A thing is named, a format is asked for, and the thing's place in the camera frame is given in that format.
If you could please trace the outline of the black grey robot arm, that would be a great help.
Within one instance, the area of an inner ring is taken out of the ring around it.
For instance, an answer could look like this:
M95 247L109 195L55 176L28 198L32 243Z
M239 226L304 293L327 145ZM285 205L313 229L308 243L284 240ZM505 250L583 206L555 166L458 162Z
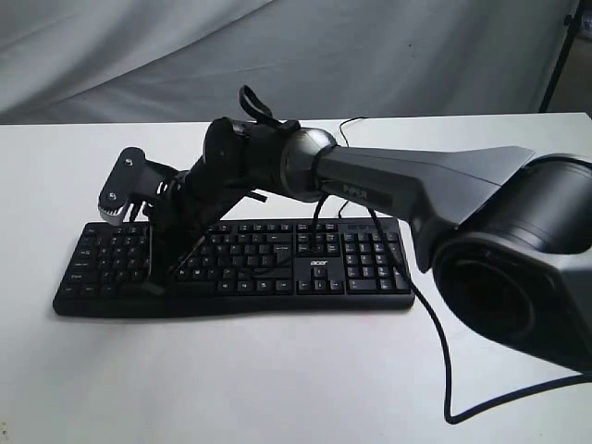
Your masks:
M295 120L214 120L149 219L174 256L250 191L335 195L406 222L416 263L475 333L591 368L591 164L518 146L434 152L339 145Z

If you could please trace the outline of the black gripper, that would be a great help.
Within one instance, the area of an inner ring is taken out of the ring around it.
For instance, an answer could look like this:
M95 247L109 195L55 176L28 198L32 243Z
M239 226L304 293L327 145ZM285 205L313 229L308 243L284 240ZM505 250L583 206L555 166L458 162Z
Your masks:
M208 283L177 281L178 272L204 235L253 188L230 177L230 169L199 159L179 172L147 208L150 226L146 289L154 296L210 296Z

